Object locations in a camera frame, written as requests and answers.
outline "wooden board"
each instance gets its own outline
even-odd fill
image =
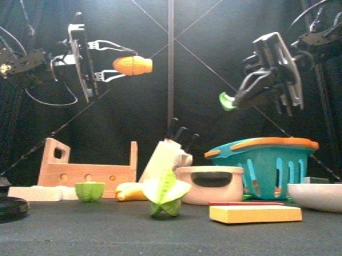
[[[53,138],[45,141],[37,185],[68,186],[84,181],[104,182],[103,198],[115,198],[115,188],[136,181],[137,144],[131,142],[129,165],[68,163],[71,149]]]

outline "gray surface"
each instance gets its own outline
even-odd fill
[[[0,255],[340,255],[340,217],[303,209],[303,222],[224,225],[206,206],[155,220],[148,202],[31,203],[0,224]]]

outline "sponge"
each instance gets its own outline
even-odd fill
[[[210,206],[210,219],[226,224],[302,221],[302,209],[279,205]]]

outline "white bowl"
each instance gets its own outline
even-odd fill
[[[342,184],[287,184],[295,203],[327,212],[342,212]]]
[[[179,167],[176,169],[177,179],[191,184],[191,189],[181,198],[181,202],[208,205],[214,201],[242,201],[242,174],[242,167],[235,166]]]

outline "black backdrop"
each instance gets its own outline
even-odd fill
[[[36,184],[43,147],[35,149],[16,166],[10,165],[53,131],[57,131],[55,138],[71,146],[73,163],[127,164],[129,141],[137,141],[140,175],[167,130],[168,1],[31,0],[24,4],[35,36],[28,35],[20,1],[0,2],[0,25],[28,51],[43,48],[53,56],[60,55],[63,47],[57,42],[67,38],[68,24],[75,13],[81,12],[88,40],[109,40],[135,49],[140,56],[152,58],[153,71],[101,85],[101,92],[108,91],[76,119],[75,115],[88,104],[75,70],[67,71],[67,80],[79,103],[64,108],[36,103],[23,89],[1,80],[1,170],[8,169],[5,176],[15,185]],[[244,77],[242,60],[254,51],[251,42],[270,32],[284,34],[300,12],[298,0],[173,1],[173,116],[191,133],[200,135],[191,151],[195,165],[210,164],[203,153],[212,147],[250,137],[286,136],[286,131],[291,136],[319,142],[315,156],[338,174],[332,155],[339,152],[331,151],[314,72],[302,74],[304,110],[295,110],[292,117],[278,115],[272,105],[262,106],[259,110],[224,112],[218,100],[220,92],[234,95],[240,85]],[[284,38],[287,43],[303,32],[302,21]],[[96,53],[96,71],[111,69],[116,57],[115,52]],[[340,69],[328,70],[336,77],[334,82],[330,81],[336,97],[334,108],[340,109],[336,96],[340,93],[340,81],[336,82]],[[21,86],[25,83],[25,80],[19,81]],[[72,100],[65,88],[49,77],[41,84],[31,84],[29,92],[51,103]],[[315,163],[310,165],[308,174],[331,177]]]

